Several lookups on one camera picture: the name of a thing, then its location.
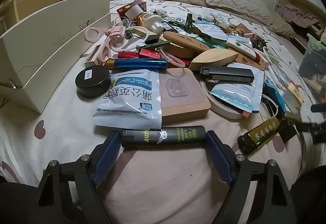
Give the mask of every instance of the blue and white packet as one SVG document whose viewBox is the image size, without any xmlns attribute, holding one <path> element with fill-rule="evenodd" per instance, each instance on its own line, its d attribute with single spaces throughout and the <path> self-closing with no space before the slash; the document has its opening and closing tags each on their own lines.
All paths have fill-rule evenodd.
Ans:
<svg viewBox="0 0 326 224">
<path fill-rule="evenodd" d="M 111 87 L 95 114 L 94 125 L 132 130 L 160 130 L 162 109 L 157 70 L 111 74 Z"/>
<path fill-rule="evenodd" d="M 254 81 L 252 83 L 218 81 L 210 94 L 246 112 L 259 112 L 265 73 L 237 62 L 229 63 L 227 67 L 251 69 Z"/>
</svg>

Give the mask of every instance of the blue gripper pad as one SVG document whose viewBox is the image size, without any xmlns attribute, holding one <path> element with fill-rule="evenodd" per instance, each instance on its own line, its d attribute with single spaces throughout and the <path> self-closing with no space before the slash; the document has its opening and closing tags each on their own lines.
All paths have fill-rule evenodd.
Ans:
<svg viewBox="0 0 326 224">
<path fill-rule="evenodd" d="M 97 186 L 105 180 L 109 171 L 115 164 L 119 150 L 121 147 L 121 137 L 120 133 L 116 132 L 112 137 L 111 141 L 103 151 L 103 154 L 98 159 L 98 162 L 95 166 L 95 174 L 91 176 L 94 186 Z"/>
<path fill-rule="evenodd" d="M 231 165 L 224 155 L 223 151 L 221 150 L 220 146 L 222 146 L 222 142 L 220 139 L 217 138 L 217 136 L 214 133 L 214 136 L 217 138 L 217 141 L 219 142 L 220 146 L 217 144 L 216 139 L 214 139 L 212 136 L 213 131 L 208 131 L 206 133 L 206 152 L 211 157 L 211 160 L 214 163 L 214 166 L 218 172 L 218 175 L 220 176 L 221 180 L 226 182 L 228 186 L 231 186 L 233 182 L 233 177 L 231 175 Z"/>
</svg>

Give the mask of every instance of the screw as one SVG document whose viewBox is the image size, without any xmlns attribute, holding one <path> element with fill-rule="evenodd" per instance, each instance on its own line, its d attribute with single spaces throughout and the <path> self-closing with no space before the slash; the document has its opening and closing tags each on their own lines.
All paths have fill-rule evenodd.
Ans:
<svg viewBox="0 0 326 224">
<path fill-rule="evenodd" d="M 56 166 L 57 161 L 56 160 L 52 160 L 51 162 L 48 163 L 50 166 Z"/>
<path fill-rule="evenodd" d="M 80 157 L 80 159 L 83 161 L 83 162 L 87 162 L 89 160 L 90 156 L 88 154 L 84 154 Z"/>
<path fill-rule="evenodd" d="M 276 166 L 276 165 L 278 164 L 275 160 L 269 160 L 268 163 L 269 163 L 271 166 Z"/>
<path fill-rule="evenodd" d="M 242 161 L 245 160 L 245 157 L 244 157 L 242 154 L 238 154 L 238 155 L 236 156 L 236 159 L 237 159 L 239 162 L 242 162 Z"/>
</svg>

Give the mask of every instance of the white box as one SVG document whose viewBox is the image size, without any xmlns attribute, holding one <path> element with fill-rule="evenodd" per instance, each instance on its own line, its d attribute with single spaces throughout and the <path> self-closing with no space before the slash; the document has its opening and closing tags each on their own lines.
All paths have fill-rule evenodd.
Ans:
<svg viewBox="0 0 326 224">
<path fill-rule="evenodd" d="M 110 28 L 110 0 L 64 0 L 0 37 L 0 94 L 42 113 L 66 73 L 91 46 L 88 26 Z M 17 89 L 10 87 L 9 78 Z"/>
</svg>

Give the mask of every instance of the black round container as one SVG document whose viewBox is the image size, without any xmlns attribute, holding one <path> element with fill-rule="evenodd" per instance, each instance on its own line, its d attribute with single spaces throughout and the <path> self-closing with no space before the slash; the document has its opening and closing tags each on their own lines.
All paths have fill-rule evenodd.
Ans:
<svg viewBox="0 0 326 224">
<path fill-rule="evenodd" d="M 75 84 L 84 97 L 100 96 L 110 88 L 109 69 L 100 65 L 87 67 L 77 75 Z"/>
</svg>

